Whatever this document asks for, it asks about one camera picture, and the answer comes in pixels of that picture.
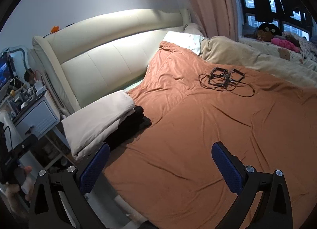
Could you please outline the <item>left hand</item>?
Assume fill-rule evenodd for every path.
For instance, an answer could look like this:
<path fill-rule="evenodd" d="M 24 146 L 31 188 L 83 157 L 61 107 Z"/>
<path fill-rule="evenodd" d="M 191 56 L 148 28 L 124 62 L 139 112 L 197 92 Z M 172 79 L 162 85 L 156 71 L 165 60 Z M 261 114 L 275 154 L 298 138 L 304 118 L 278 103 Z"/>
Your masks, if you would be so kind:
<path fill-rule="evenodd" d="M 27 187 L 27 194 L 25 194 L 25 200 L 30 202 L 34 190 L 34 181 L 29 177 L 29 174 L 32 171 L 31 166 L 24 167 L 24 171 L 26 174 L 26 180 L 23 183 Z M 21 204 L 21 201 L 18 199 L 20 191 L 20 186 L 18 184 L 8 184 L 7 183 L 7 189 L 5 191 L 5 196 L 8 200 L 10 212 L 13 214 L 13 216 L 22 221 L 28 223 L 29 221 L 29 212 L 23 207 Z"/>

